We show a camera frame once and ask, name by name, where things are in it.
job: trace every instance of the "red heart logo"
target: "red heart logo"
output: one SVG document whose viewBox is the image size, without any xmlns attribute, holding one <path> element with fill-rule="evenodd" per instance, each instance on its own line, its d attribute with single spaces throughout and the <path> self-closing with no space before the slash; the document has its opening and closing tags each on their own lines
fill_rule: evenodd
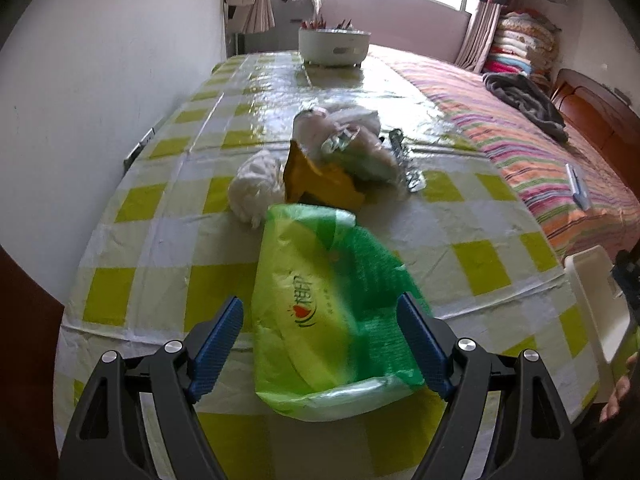
<svg viewBox="0 0 640 480">
<path fill-rule="evenodd" d="M 309 314 L 311 314 L 311 311 L 308 308 L 305 308 L 301 305 L 294 305 L 293 306 L 293 312 L 294 314 L 296 314 L 297 318 L 302 319 L 303 317 L 308 316 Z"/>
</svg>

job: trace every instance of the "gray clothing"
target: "gray clothing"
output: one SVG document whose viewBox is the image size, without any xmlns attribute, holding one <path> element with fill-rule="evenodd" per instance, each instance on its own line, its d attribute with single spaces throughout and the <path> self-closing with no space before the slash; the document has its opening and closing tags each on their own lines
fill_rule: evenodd
<svg viewBox="0 0 640 480">
<path fill-rule="evenodd" d="M 562 115 L 533 81 L 522 74 L 511 73 L 486 73 L 482 81 L 489 92 L 517 108 L 549 137 L 557 142 L 569 140 Z"/>
</svg>

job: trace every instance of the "plastic tablecloth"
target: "plastic tablecloth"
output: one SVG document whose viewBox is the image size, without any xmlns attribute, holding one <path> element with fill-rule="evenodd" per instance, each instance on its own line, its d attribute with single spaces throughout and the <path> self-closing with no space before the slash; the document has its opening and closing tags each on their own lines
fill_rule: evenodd
<svg viewBox="0 0 640 480">
<path fill-rule="evenodd" d="M 262 148 L 286 159 L 292 119 L 311 105 L 379 111 L 411 139 L 426 187 L 371 187 L 361 225 L 395 251 L 434 315 L 493 352 L 537 349 L 570 418 L 593 398 L 597 370 L 570 286 L 539 225 L 492 163 L 435 104 L 380 60 L 320 68 L 296 53 L 234 57 L 217 67 L 132 165 L 93 232 L 63 317 L 54 375 L 62 446 L 100 355 L 147 354 L 239 296 L 244 326 L 215 389 L 196 405 L 230 480 L 407 479 L 443 404 L 428 389 L 336 422 L 279 416 L 254 393 L 251 296 L 261 231 L 229 211 L 226 188 Z M 162 478 L 172 471 L 152 397 L 142 396 Z M 467 469 L 480 475 L 497 396 Z"/>
</svg>

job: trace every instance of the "wooden furniture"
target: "wooden furniture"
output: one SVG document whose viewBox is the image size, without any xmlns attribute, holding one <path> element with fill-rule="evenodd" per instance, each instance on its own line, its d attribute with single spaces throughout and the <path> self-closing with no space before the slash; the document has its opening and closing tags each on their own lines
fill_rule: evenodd
<svg viewBox="0 0 640 480">
<path fill-rule="evenodd" d="M 640 198 L 640 118 L 587 76 L 563 68 L 551 101 Z"/>
<path fill-rule="evenodd" d="M 40 478 L 56 477 L 53 368 L 63 310 L 0 246 L 2 478 L 26 478 L 32 466 Z"/>
</svg>

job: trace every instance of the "curtain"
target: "curtain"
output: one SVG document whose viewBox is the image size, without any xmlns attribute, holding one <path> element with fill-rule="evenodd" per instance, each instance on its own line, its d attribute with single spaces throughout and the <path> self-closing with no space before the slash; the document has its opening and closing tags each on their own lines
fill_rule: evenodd
<svg viewBox="0 0 640 480">
<path fill-rule="evenodd" d="M 480 73 L 494 41 L 500 7 L 499 4 L 478 2 L 478 8 L 471 17 L 471 24 L 466 30 L 465 39 L 456 58 L 456 66 Z"/>
</svg>

